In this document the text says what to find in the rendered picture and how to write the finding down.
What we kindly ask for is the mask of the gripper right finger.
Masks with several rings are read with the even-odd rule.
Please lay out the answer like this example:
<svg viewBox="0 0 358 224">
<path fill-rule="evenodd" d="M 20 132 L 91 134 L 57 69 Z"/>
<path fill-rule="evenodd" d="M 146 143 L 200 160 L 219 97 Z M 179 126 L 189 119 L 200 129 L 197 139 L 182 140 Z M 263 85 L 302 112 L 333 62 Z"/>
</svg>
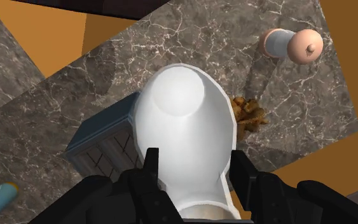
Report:
<svg viewBox="0 0 358 224">
<path fill-rule="evenodd" d="M 358 204 L 325 184 L 305 180 L 297 187 L 258 171 L 241 150 L 231 152 L 230 181 L 254 224 L 358 224 Z"/>
</svg>

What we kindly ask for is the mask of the blue grey box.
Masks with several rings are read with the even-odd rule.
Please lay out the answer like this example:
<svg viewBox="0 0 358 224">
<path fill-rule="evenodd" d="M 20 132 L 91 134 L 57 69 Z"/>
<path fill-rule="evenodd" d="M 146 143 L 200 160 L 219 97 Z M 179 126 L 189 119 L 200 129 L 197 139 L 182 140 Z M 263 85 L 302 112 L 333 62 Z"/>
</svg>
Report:
<svg viewBox="0 0 358 224">
<path fill-rule="evenodd" d="M 132 127 L 139 95 L 132 93 L 81 123 L 65 150 L 81 176 L 98 174 L 116 181 L 123 171 L 142 167 Z"/>
</svg>

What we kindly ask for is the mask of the dark cabinet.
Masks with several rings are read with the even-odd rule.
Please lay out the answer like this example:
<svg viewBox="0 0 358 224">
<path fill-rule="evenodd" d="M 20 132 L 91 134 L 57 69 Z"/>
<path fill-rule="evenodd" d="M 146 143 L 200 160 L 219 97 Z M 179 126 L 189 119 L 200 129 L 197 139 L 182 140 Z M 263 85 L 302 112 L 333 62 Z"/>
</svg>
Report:
<svg viewBox="0 0 358 224">
<path fill-rule="evenodd" d="M 14 0 L 62 10 L 140 20 L 170 0 Z"/>
</svg>

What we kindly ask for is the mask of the pink and grey grinder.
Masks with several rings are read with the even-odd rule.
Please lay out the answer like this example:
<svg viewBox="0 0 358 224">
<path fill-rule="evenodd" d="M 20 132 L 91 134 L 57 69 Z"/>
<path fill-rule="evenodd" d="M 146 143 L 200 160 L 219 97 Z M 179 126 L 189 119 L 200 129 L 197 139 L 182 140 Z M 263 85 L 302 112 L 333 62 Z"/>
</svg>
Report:
<svg viewBox="0 0 358 224">
<path fill-rule="evenodd" d="M 269 29 L 259 38 L 259 50 L 271 58 L 289 57 L 296 64 L 309 64 L 322 53 L 321 35 L 312 29 L 293 32 L 286 29 Z"/>
</svg>

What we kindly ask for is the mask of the brown crumpled food piece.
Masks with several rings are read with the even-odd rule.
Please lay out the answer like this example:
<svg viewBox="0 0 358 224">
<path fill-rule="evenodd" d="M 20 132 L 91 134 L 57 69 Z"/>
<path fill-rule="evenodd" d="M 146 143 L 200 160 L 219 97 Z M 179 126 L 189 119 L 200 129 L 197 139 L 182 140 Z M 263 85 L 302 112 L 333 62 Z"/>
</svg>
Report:
<svg viewBox="0 0 358 224">
<path fill-rule="evenodd" d="M 237 123 L 237 141 L 241 141 L 248 132 L 258 132 L 261 125 L 266 125 L 266 111 L 261 108 L 255 99 L 245 99 L 237 96 L 230 99 L 235 120 Z"/>
</svg>

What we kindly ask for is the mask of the white bottle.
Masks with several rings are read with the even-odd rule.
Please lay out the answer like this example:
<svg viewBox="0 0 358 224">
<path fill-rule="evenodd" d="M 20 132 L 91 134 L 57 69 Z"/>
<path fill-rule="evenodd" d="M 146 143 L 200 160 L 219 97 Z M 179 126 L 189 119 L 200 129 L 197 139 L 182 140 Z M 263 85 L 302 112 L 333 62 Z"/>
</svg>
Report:
<svg viewBox="0 0 358 224">
<path fill-rule="evenodd" d="M 135 145 L 159 149 L 158 178 L 184 218 L 240 219 L 226 173 L 237 125 L 229 97 L 188 64 L 161 68 L 135 103 Z"/>
</svg>

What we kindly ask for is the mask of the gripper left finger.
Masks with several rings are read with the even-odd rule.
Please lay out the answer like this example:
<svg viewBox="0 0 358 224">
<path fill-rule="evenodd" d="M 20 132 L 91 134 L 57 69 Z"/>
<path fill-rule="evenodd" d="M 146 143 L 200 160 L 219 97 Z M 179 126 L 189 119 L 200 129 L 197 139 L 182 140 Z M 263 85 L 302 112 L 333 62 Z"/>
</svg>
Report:
<svg viewBox="0 0 358 224">
<path fill-rule="evenodd" d="M 29 224 L 184 224 L 158 186 L 158 152 L 149 148 L 143 167 L 124 171 L 115 182 L 84 178 Z"/>
</svg>

